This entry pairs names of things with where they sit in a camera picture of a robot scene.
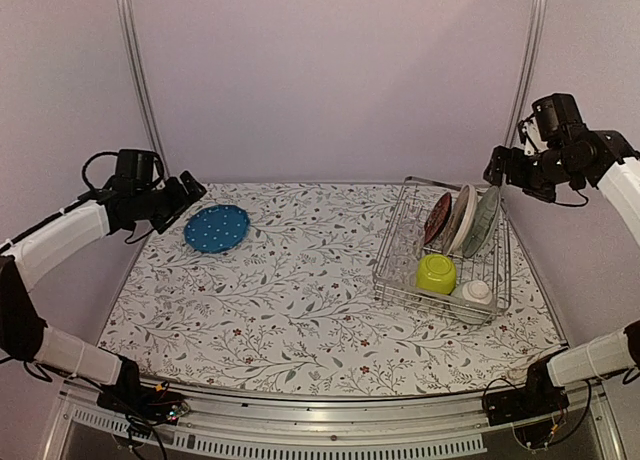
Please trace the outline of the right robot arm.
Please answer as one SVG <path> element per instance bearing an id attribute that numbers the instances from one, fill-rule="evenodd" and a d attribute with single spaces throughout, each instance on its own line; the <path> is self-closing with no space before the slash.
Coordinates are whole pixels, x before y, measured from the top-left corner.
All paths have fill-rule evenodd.
<path id="1" fill-rule="evenodd" d="M 585 126 L 538 129 L 546 148 L 533 155 L 516 147 L 494 148 L 483 178 L 492 186 L 506 183 L 536 199 L 553 203 L 555 187 L 597 189 L 615 208 L 635 240 L 639 239 L 639 152 L 617 131 Z M 517 407 L 537 416 L 552 404 L 556 389 L 571 383 L 604 379 L 639 366 L 639 323 L 556 354 L 541 363 L 543 377 L 523 387 Z"/>

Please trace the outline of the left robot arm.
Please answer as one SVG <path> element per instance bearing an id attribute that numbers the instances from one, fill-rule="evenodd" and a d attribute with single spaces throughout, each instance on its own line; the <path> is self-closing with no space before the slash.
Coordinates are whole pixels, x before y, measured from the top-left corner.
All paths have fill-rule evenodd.
<path id="1" fill-rule="evenodd" d="M 147 221 L 161 234 L 206 193 L 190 172 L 161 187 L 132 192 L 101 190 L 60 210 L 25 238 L 1 248 L 1 350 L 13 360 L 38 363 L 110 386 L 128 414 L 148 406 L 148 392 L 129 376 L 125 361 L 39 316 L 30 293 L 50 271 L 89 244 Z"/>

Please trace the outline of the pale green flower plate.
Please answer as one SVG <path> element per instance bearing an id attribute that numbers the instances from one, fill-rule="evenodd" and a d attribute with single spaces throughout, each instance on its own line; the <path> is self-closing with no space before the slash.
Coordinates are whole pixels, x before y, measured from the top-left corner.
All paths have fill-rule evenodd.
<path id="1" fill-rule="evenodd" d="M 490 240 L 496 227 L 501 192 L 497 186 L 490 187 L 480 198 L 469 234 L 462 245 L 464 258 L 475 256 Z"/>

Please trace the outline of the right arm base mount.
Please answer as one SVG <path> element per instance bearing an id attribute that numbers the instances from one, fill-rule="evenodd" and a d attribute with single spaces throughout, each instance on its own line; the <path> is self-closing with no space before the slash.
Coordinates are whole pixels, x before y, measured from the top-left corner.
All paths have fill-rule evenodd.
<path id="1" fill-rule="evenodd" d="M 524 425 L 514 430 L 522 446 L 535 450 L 551 445 L 566 420 L 569 400 L 565 389 L 554 386 L 544 369 L 534 368 L 521 387 L 506 378 L 492 380 L 483 391 L 481 404 L 490 426 L 548 415 L 538 425 Z"/>

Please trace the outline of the blue polka dot plate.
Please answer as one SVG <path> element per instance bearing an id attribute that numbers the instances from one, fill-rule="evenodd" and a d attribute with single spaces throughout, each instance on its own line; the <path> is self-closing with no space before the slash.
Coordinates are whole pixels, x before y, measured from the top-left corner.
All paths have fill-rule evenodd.
<path id="1" fill-rule="evenodd" d="M 249 233 L 248 213 L 236 205 L 214 205 L 195 213 L 183 230 L 185 242 L 194 250 L 218 254 L 232 250 Z"/>

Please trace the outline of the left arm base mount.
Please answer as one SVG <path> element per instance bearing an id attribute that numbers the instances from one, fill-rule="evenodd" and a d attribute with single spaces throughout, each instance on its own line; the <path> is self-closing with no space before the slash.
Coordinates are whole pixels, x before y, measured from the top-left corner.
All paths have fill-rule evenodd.
<path id="1" fill-rule="evenodd" d="M 136 416 L 152 425 L 169 423 L 190 411 L 186 397 L 170 388 L 168 381 L 144 386 L 136 362 L 118 355 L 120 372 L 114 385 L 101 385 L 97 405 L 103 409 Z"/>

